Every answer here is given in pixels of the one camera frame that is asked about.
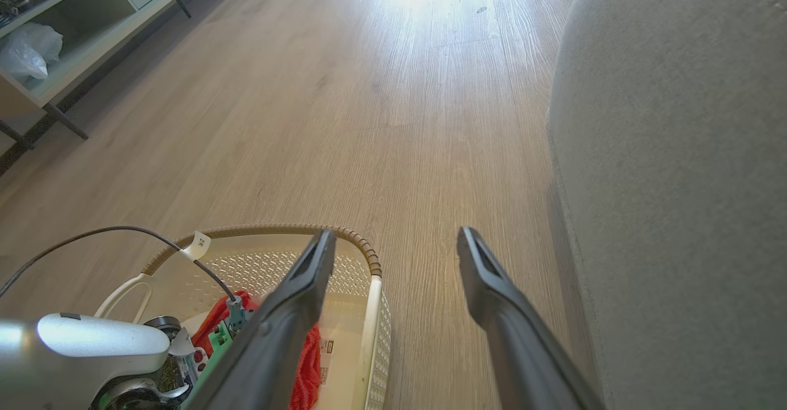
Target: gray sofa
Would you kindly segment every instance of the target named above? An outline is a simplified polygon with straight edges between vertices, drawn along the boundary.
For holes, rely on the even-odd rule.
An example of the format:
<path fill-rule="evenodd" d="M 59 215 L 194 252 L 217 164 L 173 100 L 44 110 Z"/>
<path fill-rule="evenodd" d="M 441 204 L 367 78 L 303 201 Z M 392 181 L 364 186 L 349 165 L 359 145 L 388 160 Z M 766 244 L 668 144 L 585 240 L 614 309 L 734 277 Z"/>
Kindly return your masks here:
<path fill-rule="evenodd" d="M 575 0 L 548 133 L 607 405 L 787 408 L 787 0 Z"/>

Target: cabinet leg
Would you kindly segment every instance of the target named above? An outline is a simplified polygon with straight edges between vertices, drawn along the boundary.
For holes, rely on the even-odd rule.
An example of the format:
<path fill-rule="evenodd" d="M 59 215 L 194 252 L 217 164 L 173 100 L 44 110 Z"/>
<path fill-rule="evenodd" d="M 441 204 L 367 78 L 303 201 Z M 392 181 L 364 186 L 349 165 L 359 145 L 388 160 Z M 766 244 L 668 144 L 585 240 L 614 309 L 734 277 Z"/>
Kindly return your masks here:
<path fill-rule="evenodd" d="M 65 115 L 65 113 L 62 113 L 62 111 L 59 110 L 59 108 L 56 108 L 54 104 L 51 103 L 45 104 L 44 110 L 47 111 L 47 114 L 49 114 L 49 116 L 56 119 L 57 121 L 62 122 L 62 124 L 65 124 L 65 127 L 71 129 L 71 132 L 76 133 L 76 135 L 81 136 L 82 139 L 87 140 L 87 133 L 85 133 L 84 130 L 79 129 L 79 127 L 77 127 L 76 124 L 74 124 L 74 122 L 71 121 L 71 119 Z"/>
<path fill-rule="evenodd" d="M 17 132 L 16 130 L 12 129 L 11 126 L 6 124 L 6 122 L 3 121 L 2 119 L 0 119 L 0 132 L 3 132 L 6 135 L 11 136 L 11 138 L 13 138 L 14 141 L 21 144 L 22 147 L 24 147 L 27 150 L 36 148 L 35 146 L 33 146 L 33 144 L 31 144 L 30 141 L 26 140 L 24 136 L 20 135 L 20 133 Z"/>
<path fill-rule="evenodd" d="M 186 16 L 188 16 L 189 18 L 191 18 L 191 12 L 189 12 L 189 10 L 186 9 L 186 3 L 183 3 L 183 0 L 175 0 L 175 1 L 178 2 L 178 5 L 180 6 L 180 9 L 183 10 L 183 13 L 186 14 Z"/>

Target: beige plastic basket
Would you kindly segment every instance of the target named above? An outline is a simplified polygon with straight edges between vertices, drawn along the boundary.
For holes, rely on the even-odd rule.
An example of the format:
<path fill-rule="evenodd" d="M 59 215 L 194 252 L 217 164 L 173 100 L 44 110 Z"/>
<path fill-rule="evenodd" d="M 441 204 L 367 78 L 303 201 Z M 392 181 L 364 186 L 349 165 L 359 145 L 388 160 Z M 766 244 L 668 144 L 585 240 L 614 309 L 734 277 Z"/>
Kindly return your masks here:
<path fill-rule="evenodd" d="M 335 226 L 226 227 L 202 232 L 211 237 L 211 243 L 200 261 L 231 290 L 246 290 L 255 297 L 275 289 L 311 235 L 323 229 L 335 231 L 338 239 L 334 273 L 318 324 L 320 336 L 333 341 L 332 353 L 322 356 L 327 377 L 315 408 L 382 408 L 388 382 L 390 312 L 377 255 L 365 239 Z M 185 236 L 177 244 L 185 247 L 193 238 L 194 234 Z M 116 312 L 133 307 L 137 311 L 134 323 L 169 315 L 193 331 L 223 296 L 213 279 L 181 253 L 167 248 L 143 273 L 109 295 L 95 315 L 118 318 Z"/>

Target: wooden floor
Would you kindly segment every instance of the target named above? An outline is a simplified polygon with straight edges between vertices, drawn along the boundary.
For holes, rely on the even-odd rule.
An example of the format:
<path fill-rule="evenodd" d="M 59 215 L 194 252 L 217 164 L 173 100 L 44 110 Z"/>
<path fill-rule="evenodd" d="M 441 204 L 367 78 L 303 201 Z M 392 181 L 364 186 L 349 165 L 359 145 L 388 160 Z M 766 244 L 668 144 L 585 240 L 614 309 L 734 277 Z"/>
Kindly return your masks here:
<path fill-rule="evenodd" d="M 71 110 L 90 140 L 57 125 L 0 178 L 0 275 L 113 224 L 348 226 L 384 270 L 386 406 L 497 408 L 457 269 L 469 224 L 592 376 L 545 136 L 570 3 L 194 0 Z M 70 245 L 0 311 L 92 314 L 160 248 Z"/>

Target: white plastic bag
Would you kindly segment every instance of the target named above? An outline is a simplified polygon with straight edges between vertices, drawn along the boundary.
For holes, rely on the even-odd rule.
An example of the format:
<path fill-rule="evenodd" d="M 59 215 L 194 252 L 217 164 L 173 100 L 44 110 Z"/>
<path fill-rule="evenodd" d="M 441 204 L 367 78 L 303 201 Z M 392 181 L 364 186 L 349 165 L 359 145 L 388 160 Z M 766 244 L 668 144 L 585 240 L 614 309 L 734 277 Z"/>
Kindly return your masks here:
<path fill-rule="evenodd" d="M 25 82 L 28 77 L 45 79 L 47 63 L 59 60 L 63 35 L 49 26 L 25 23 L 8 35 L 0 50 L 0 68 Z"/>

